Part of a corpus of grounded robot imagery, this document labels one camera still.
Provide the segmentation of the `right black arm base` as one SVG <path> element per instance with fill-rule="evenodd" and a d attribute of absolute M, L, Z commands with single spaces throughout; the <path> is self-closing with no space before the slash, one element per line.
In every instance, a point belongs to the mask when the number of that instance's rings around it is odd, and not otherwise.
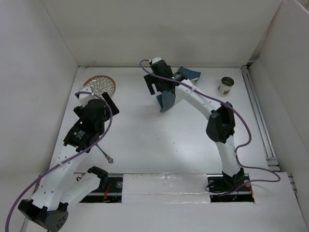
<path fill-rule="evenodd" d="M 254 203 L 254 194 L 251 186 L 242 186 L 235 191 L 241 184 L 249 180 L 249 175 L 245 174 L 239 184 L 235 187 L 228 187 L 227 184 L 224 183 L 222 174 L 208 174 L 208 183 L 205 187 L 205 191 L 210 194 L 211 203 Z"/>

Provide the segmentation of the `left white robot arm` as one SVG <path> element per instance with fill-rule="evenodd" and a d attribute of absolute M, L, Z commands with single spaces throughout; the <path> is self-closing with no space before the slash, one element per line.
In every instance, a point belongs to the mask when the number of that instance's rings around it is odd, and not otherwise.
<path fill-rule="evenodd" d="M 49 232 L 58 232 L 68 219 L 69 210 L 92 191 L 104 191 L 108 186 L 108 172 L 93 166 L 71 185 L 74 172 L 90 150 L 100 142 L 109 130 L 105 122 L 112 122 L 119 113 L 107 92 L 100 96 L 80 91 L 79 100 L 85 105 L 74 108 L 78 121 L 67 133 L 60 155 L 53 167 L 42 175 L 40 186 L 30 199 L 21 200 L 18 210 L 27 219 Z"/>

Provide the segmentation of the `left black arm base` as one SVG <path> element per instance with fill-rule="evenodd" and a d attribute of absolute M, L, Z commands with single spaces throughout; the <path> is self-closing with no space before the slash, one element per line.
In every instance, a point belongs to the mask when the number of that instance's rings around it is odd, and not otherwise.
<path fill-rule="evenodd" d="M 111 174 L 108 179 L 100 181 L 99 187 L 87 194 L 80 203 L 121 203 L 123 175 Z"/>

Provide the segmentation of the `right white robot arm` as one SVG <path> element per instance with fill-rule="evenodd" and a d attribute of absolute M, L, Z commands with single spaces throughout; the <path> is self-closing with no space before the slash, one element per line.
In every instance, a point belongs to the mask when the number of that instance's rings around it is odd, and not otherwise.
<path fill-rule="evenodd" d="M 233 135 L 235 133 L 235 117 L 233 107 L 229 102 L 218 101 L 221 106 L 215 109 L 212 103 L 206 100 L 202 92 L 181 72 L 173 72 L 171 67 L 161 58 L 148 62 L 152 72 L 144 76 L 147 87 L 152 95 L 154 88 L 158 92 L 172 93 L 176 100 L 185 100 L 207 119 L 206 134 L 215 142 L 222 162 L 223 185 L 225 191 L 239 188 L 244 181 L 244 169 L 239 165 Z"/>

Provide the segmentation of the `blue beige checkered placemat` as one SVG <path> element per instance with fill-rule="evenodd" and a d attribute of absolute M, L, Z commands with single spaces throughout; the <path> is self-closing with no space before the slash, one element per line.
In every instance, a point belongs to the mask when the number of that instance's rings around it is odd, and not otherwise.
<path fill-rule="evenodd" d="M 193 85 L 199 80 L 201 76 L 201 72 L 193 71 L 181 66 L 178 71 L 184 74 L 192 83 Z M 157 101 L 161 107 L 160 112 L 166 112 L 169 110 L 174 104 L 176 96 L 168 91 L 162 91 L 160 95 L 157 95 Z"/>

